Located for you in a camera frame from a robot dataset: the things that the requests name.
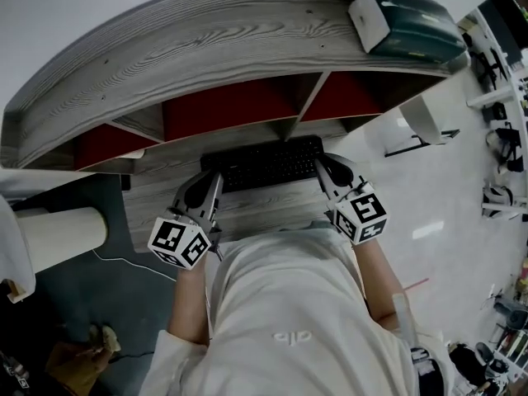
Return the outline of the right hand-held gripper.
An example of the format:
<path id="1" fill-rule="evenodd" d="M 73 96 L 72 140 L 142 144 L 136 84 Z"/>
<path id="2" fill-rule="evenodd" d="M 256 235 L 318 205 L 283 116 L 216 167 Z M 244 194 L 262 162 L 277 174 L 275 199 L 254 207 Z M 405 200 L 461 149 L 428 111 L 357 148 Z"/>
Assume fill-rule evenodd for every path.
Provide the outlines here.
<path id="1" fill-rule="evenodd" d="M 354 245 L 379 237 L 389 214 L 358 165 L 333 153 L 314 161 L 319 185 L 328 197 L 326 215 Z"/>

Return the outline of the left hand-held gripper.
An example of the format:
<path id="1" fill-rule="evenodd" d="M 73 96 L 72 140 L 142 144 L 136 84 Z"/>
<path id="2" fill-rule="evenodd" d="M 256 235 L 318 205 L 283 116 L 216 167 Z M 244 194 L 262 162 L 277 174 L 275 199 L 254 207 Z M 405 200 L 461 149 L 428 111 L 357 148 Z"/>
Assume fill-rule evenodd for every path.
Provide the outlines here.
<path id="1" fill-rule="evenodd" d="M 181 185 L 156 218 L 148 249 L 167 264 L 192 270 L 219 240 L 215 216 L 223 187 L 220 172 L 201 172 Z"/>

